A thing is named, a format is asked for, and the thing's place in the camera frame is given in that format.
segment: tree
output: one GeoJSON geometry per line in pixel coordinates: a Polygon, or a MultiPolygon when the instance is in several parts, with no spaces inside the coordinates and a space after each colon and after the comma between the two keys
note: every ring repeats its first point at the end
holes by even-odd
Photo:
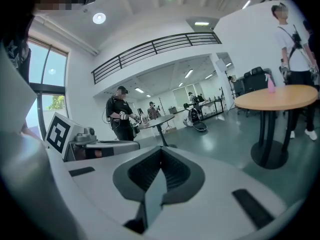
{"type": "Polygon", "coordinates": [[[65,107],[65,97],[64,96],[52,96],[52,103],[47,106],[47,110],[62,110],[65,107]]]}

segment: shoe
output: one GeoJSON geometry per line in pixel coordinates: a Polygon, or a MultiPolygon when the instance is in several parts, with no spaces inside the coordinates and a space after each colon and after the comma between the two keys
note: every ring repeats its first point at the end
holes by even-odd
{"type": "Polygon", "coordinates": [[[305,132],[305,134],[308,135],[308,136],[310,137],[310,139],[313,140],[313,141],[315,141],[315,140],[318,138],[318,136],[317,136],[317,134],[316,134],[316,132],[315,132],[314,130],[308,131],[307,129],[305,129],[304,132],[305,132]]]}
{"type": "Polygon", "coordinates": [[[290,139],[294,139],[296,137],[295,131],[292,130],[290,133],[290,139]]]}

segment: pink spray bottle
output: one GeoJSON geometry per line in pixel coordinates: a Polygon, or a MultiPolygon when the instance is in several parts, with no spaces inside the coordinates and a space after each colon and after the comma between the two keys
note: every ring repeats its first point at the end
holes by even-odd
{"type": "Polygon", "coordinates": [[[275,93],[276,92],[276,87],[275,87],[274,82],[271,80],[271,75],[265,74],[265,80],[268,81],[269,93],[275,93]]]}

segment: white ceiling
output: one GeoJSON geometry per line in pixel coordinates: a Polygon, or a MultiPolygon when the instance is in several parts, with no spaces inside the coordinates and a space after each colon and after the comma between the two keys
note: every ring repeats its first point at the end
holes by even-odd
{"type": "Polygon", "coordinates": [[[214,72],[215,68],[208,56],[192,57],[187,60],[175,61],[162,67],[152,68],[147,73],[136,75],[130,80],[120,82],[113,88],[105,90],[104,95],[114,95],[118,86],[124,86],[129,91],[128,98],[144,100],[148,94],[155,96],[177,89],[180,83],[183,83],[183,87],[203,81],[205,77],[214,72]],[[185,78],[191,69],[193,72],[188,78],[185,78]],[[135,88],[140,88],[144,93],[136,91],[135,88]]]}
{"type": "MultiPolygon", "coordinates": [[[[49,21],[58,24],[66,31],[87,42],[94,48],[100,45],[112,34],[123,26],[130,25],[139,16],[148,12],[163,20],[166,17],[201,19],[209,17],[219,19],[227,14],[241,9],[248,0],[96,0],[96,2],[82,6],[78,10],[67,12],[52,12],[48,15],[49,21]],[[103,24],[94,24],[93,15],[101,12],[106,15],[103,24]]],[[[252,0],[250,5],[261,0],[252,0]]]]}

